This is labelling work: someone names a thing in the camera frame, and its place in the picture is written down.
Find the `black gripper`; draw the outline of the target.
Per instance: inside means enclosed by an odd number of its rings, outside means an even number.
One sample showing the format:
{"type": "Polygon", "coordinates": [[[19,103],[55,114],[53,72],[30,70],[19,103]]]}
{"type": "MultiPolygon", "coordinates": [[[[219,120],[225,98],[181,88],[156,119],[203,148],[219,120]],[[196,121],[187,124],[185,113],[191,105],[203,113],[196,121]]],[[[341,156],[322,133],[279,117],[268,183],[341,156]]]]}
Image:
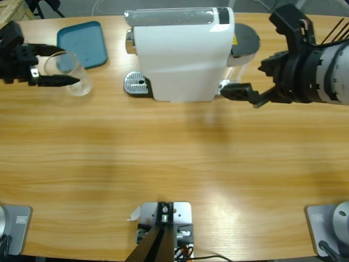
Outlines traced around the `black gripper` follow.
{"type": "Polygon", "coordinates": [[[303,103],[310,100],[300,90],[298,79],[299,59],[288,51],[277,52],[263,59],[258,70],[273,78],[274,87],[259,93],[250,83],[230,83],[220,89],[220,95],[231,101],[250,103],[255,109],[273,103],[303,103]]]}
{"type": "Polygon", "coordinates": [[[1,51],[1,79],[5,84],[27,82],[29,86],[63,87],[80,81],[69,75],[40,76],[36,65],[37,56],[50,57],[65,49],[47,44],[18,45],[11,50],[1,51]]]}

